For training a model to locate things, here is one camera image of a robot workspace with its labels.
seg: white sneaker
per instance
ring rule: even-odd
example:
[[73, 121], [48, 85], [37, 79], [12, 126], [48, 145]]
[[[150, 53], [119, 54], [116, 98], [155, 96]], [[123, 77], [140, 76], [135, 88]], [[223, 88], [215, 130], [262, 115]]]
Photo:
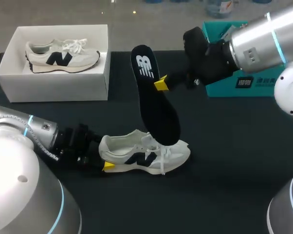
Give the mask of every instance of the white sneaker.
[[191, 152], [187, 146], [182, 140], [173, 146], [163, 146], [150, 134], [135, 130], [125, 136], [104, 136], [99, 153], [104, 161], [115, 165], [105, 172], [141, 169], [154, 175], [164, 175], [189, 158]]
[[65, 71], [83, 72], [95, 66], [100, 53], [94, 49], [84, 49], [87, 39], [53, 40], [47, 45], [26, 43], [25, 55], [33, 73]]

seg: black insole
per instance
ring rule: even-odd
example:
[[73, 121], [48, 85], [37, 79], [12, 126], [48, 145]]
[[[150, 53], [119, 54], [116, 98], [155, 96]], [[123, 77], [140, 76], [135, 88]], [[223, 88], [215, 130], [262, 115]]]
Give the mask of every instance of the black insole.
[[160, 79], [156, 58], [151, 48], [139, 45], [131, 52], [131, 66], [136, 77], [140, 113], [150, 134], [162, 145], [174, 145], [180, 138], [176, 110], [154, 82]]

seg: teal shoe box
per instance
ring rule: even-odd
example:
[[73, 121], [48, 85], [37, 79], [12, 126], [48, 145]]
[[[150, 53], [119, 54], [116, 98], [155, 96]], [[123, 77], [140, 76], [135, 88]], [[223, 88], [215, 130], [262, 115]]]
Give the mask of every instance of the teal shoe box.
[[[233, 25], [240, 27], [246, 21], [204, 22], [203, 32], [212, 43], [221, 39], [222, 35]], [[233, 76], [206, 86], [209, 97], [273, 97], [274, 85], [285, 66], [266, 69], [262, 72], [247, 74], [236, 71]]]

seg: open shoe box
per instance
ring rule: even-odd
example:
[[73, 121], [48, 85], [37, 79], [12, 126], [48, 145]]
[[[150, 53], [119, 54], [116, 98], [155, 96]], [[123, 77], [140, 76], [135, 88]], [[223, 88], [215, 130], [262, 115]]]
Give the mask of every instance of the open shoe box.
[[[87, 39], [97, 49], [97, 65], [85, 72], [31, 72], [25, 44], [47, 44], [53, 39]], [[0, 85], [10, 102], [108, 100], [110, 52], [107, 25], [18, 27], [0, 64]]]

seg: shoelace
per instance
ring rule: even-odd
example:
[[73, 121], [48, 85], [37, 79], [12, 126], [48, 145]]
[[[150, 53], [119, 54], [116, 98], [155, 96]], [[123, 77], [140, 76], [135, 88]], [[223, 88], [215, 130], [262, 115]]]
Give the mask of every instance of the shoelace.
[[157, 143], [157, 141], [155, 141], [155, 140], [154, 140], [154, 142], [156, 142], [156, 149], [155, 150], [146, 149], [146, 151], [148, 152], [148, 154], [146, 153], [146, 156], [148, 156], [151, 152], [160, 151], [161, 152], [161, 173], [162, 173], [162, 175], [165, 175], [164, 160], [165, 160], [165, 158], [167, 158], [171, 155], [171, 151], [170, 151], [171, 146], [161, 145], [160, 143]]
[[86, 45], [87, 39], [82, 40], [65, 40], [62, 46], [64, 51], [70, 51], [71, 53], [79, 54], [84, 51], [83, 46]]

